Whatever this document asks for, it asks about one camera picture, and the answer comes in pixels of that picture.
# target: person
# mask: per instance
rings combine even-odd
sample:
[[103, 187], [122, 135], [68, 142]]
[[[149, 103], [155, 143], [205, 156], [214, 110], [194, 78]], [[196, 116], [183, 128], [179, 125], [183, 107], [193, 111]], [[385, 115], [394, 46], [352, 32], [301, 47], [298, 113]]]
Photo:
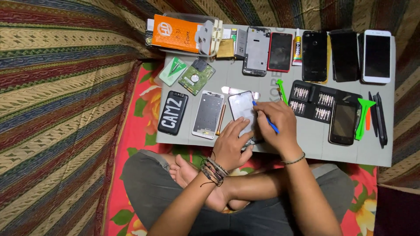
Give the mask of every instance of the person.
[[[259, 102], [254, 110], [284, 168], [226, 176], [220, 184], [222, 175], [209, 181], [211, 166], [198, 171], [180, 155], [140, 150], [127, 160], [122, 179], [148, 235], [342, 235], [340, 222], [354, 193], [350, 178], [334, 164], [307, 163], [296, 139], [296, 117], [284, 102]], [[238, 137], [249, 122], [230, 121], [215, 142], [211, 159], [226, 171], [252, 156], [253, 146], [241, 149], [253, 132]], [[221, 213], [226, 206], [238, 211]]]

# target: foot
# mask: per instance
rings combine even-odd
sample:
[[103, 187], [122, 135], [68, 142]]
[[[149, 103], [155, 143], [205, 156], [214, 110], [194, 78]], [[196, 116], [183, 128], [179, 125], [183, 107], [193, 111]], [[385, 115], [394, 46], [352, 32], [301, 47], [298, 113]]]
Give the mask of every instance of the foot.
[[[169, 173], [176, 183], [185, 188], [198, 175], [199, 171], [192, 163], [184, 160], [181, 155], [175, 157], [175, 163], [170, 165]], [[222, 187], [216, 187], [206, 200], [207, 207], [218, 212], [222, 212], [227, 203], [228, 194], [226, 189]], [[246, 201], [231, 200], [229, 206], [234, 207], [233, 210], [239, 210], [245, 207], [247, 203]]]

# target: blue pry tool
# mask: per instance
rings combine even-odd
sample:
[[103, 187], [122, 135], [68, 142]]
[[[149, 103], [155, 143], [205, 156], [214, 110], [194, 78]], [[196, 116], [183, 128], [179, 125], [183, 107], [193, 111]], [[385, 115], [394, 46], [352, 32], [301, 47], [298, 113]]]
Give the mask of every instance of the blue pry tool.
[[[257, 103], [255, 102], [255, 101], [252, 101], [252, 104], [254, 105], [254, 106], [256, 106], [257, 105]], [[268, 119], [268, 117], [266, 117], [267, 118], [267, 121], [268, 121], [268, 123], [270, 124], [270, 126], [274, 129], [274, 131], [276, 132], [276, 133], [278, 133], [278, 128], [273, 124], [273, 123], [271, 123], [271, 121], [270, 121], [270, 119]]]

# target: glue tube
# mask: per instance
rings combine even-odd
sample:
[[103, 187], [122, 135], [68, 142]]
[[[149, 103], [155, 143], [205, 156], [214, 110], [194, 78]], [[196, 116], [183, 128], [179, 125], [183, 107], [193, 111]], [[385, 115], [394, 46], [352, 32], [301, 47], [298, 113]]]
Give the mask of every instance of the glue tube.
[[302, 66], [302, 38], [299, 34], [299, 29], [296, 29], [296, 36], [293, 40], [293, 60], [291, 64], [293, 66]]

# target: orange box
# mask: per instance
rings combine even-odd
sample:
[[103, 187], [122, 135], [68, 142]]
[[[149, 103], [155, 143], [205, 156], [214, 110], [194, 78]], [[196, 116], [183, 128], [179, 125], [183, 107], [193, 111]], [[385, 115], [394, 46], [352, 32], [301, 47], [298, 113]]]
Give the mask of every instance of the orange box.
[[195, 33], [201, 24], [155, 15], [152, 45], [198, 53]]

